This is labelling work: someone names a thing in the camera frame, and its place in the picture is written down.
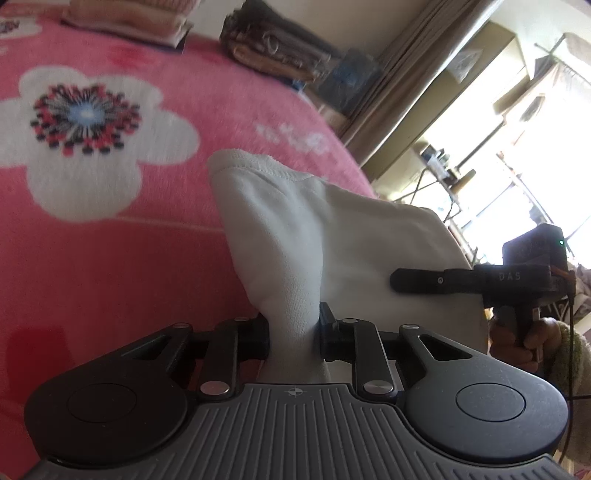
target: finger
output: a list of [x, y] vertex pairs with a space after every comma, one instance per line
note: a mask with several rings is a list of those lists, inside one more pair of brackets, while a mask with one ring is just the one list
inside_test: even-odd
[[491, 342], [493, 344], [506, 346], [515, 344], [515, 335], [513, 332], [502, 325], [494, 324], [491, 327], [489, 336], [491, 337]]
[[510, 365], [526, 364], [534, 358], [532, 352], [525, 348], [496, 344], [491, 346], [491, 355], [497, 360]]
[[527, 332], [523, 340], [523, 346], [529, 350], [538, 348], [550, 336], [550, 326], [544, 320], [538, 320], [531, 324], [530, 331]]
[[535, 374], [538, 371], [540, 364], [538, 362], [527, 362], [525, 364], [516, 365], [516, 367], [521, 370], [525, 370], [526, 372], [529, 372], [530, 374]]

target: crosshair symbol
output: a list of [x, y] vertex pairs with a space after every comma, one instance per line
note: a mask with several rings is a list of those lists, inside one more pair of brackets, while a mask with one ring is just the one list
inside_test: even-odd
[[305, 393], [301, 388], [298, 387], [291, 387], [289, 390], [286, 390], [285, 392], [288, 395], [291, 395], [292, 397], [298, 397], [302, 395], [302, 393]]

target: white fabric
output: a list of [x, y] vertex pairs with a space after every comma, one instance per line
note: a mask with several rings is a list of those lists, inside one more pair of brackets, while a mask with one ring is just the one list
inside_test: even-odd
[[320, 301], [337, 318], [365, 319], [389, 331], [418, 323], [486, 351], [481, 296], [402, 295], [389, 287], [398, 267], [468, 267], [430, 210], [359, 196], [241, 150], [218, 151], [208, 166], [236, 272], [269, 320], [263, 381], [350, 375], [332, 364], [329, 374], [315, 349]]

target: blue flower center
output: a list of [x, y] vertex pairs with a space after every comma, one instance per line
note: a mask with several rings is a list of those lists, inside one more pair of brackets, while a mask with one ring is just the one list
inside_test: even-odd
[[68, 120], [83, 127], [92, 127], [93, 125], [101, 125], [105, 122], [105, 112], [90, 102], [82, 102], [70, 107]]

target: pink blanket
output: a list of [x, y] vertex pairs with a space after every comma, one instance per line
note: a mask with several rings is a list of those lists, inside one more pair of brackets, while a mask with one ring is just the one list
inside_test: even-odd
[[0, 471], [37, 460], [31, 391], [174, 322], [252, 314], [205, 162], [269, 154], [371, 195], [299, 95], [190, 38], [182, 55], [0, 9]]

